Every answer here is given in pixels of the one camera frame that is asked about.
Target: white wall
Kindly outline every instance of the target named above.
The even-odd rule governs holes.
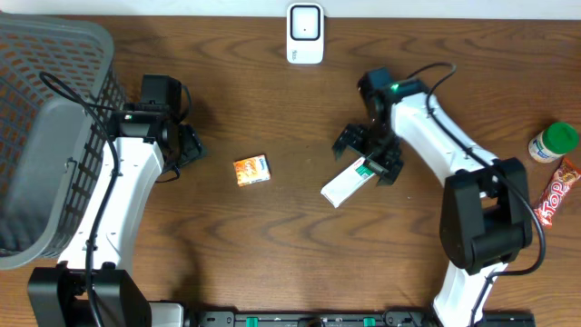
[[[287,0],[0,0],[14,14],[285,16]],[[319,0],[330,17],[580,19],[581,0]]]

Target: basket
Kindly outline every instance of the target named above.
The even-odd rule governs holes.
[[[88,103],[119,109],[125,96],[101,26],[0,14],[0,269],[54,258],[81,222],[102,161],[93,120],[54,94],[42,71]],[[108,111],[97,110],[105,122]]]

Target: brown wood surface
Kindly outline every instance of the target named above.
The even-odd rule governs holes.
[[[525,163],[532,199],[556,164],[534,163],[527,142],[557,120],[581,130],[578,22],[331,18],[323,63],[297,66],[285,58],[283,18],[75,19],[109,30],[131,99],[146,73],[187,84],[189,122],[210,151],[150,195],[133,274],[149,300],[241,311],[383,311],[432,301],[448,264],[438,238],[442,188],[410,147],[392,187],[368,183],[337,210],[320,195],[354,159],[334,162],[330,147],[345,124],[366,122],[355,85],[369,69],[385,65],[403,77],[456,62],[439,101],[478,143]],[[232,162],[256,154],[267,155],[272,179],[239,188]],[[581,164],[580,151],[571,157]],[[487,309],[530,310],[538,326],[581,324],[580,199],[577,187],[547,231],[543,267],[498,280]],[[536,245],[509,269],[531,264]],[[34,266],[52,264],[0,272],[0,324],[34,324],[26,283]]]

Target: wood grain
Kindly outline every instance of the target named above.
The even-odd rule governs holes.
[[[175,183],[153,188],[133,277],[149,300],[241,311],[378,310],[425,306],[448,260],[440,246],[442,189],[404,144],[392,187],[364,185],[339,209],[320,188],[352,162],[330,150],[347,123],[366,122],[356,89],[369,69],[396,77],[434,61],[458,64],[437,91],[445,110],[499,157],[518,157],[535,199],[555,164],[534,163],[527,142],[556,120],[581,130],[578,22],[328,19],[322,64],[285,59],[285,20],[220,17],[69,17],[104,26],[131,99],[143,74],[169,74],[195,102],[189,122],[210,154]],[[425,74],[434,83],[442,72]],[[232,162],[266,154],[272,179],[239,188]],[[572,159],[581,163],[581,153]],[[530,310],[538,326],[581,323],[581,190],[547,231],[535,274],[500,279],[489,310]],[[537,255],[536,243],[512,269]],[[0,323],[34,324],[26,282],[37,261],[0,272]]]

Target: red candy wrapper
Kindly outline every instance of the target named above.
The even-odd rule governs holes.
[[[564,158],[561,165],[553,173],[551,181],[535,208],[535,214],[543,226],[550,228],[553,225],[553,215],[556,208],[563,202],[565,195],[579,180],[579,177],[581,177],[581,170],[576,168],[567,158]]]

